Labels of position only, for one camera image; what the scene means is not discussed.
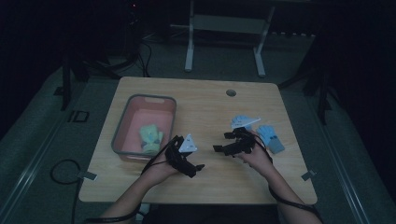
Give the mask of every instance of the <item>dark background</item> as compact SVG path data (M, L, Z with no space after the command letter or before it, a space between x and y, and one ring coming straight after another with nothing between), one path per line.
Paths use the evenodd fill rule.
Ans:
M208 14L261 17L262 8L268 8L268 3L259 6L259 1L196 2L196 11ZM331 86L395 200L396 6L391 0L339 2L276 3L270 30L317 37L314 46L319 50L311 64L330 72ZM181 0L7 0L0 4L0 138L44 80L62 65L65 54L78 51L106 61L108 40L136 17L164 38L169 24L189 21L189 1Z

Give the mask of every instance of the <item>person's forearm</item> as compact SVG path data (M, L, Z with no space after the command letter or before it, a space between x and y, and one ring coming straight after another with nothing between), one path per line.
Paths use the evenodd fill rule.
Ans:
M137 179L101 217L123 217L131 214L150 188L144 181ZM131 223L131 219L117 223Z
M283 176L274 168L270 173L265 173L269 187L280 198L293 202L304 204L303 200L293 191ZM309 211L290 206L284 203L278 203L279 210L284 215L288 223L321 223L317 216Z

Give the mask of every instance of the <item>plastic container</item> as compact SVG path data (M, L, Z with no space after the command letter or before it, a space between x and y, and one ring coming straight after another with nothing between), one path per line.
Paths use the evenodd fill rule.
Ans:
M155 125L163 133L160 149L172 138L177 103L168 96L136 94L129 98L111 146L122 159L149 160L155 154L143 152L140 129Z

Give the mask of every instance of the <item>green object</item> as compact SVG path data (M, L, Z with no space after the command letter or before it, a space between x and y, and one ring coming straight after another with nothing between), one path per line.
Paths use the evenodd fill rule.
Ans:
M144 153L157 154L160 151L163 132L158 132L157 125L150 124L140 128L142 138L142 149Z

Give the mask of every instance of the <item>hand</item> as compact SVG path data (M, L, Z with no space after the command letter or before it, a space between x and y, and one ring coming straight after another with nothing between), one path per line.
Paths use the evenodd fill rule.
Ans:
M247 154L245 152L238 153L235 156L244 162L248 163L253 169L259 172L263 176L268 176L271 172L275 170L274 165L271 163L267 156L267 153L256 143L252 152Z
M173 168L167 161L165 157L165 151L161 153L160 156L152 163L152 165L144 172L139 180L144 181L145 184L152 188L160 183L162 183L165 179L167 179L170 175L177 174L178 170Z

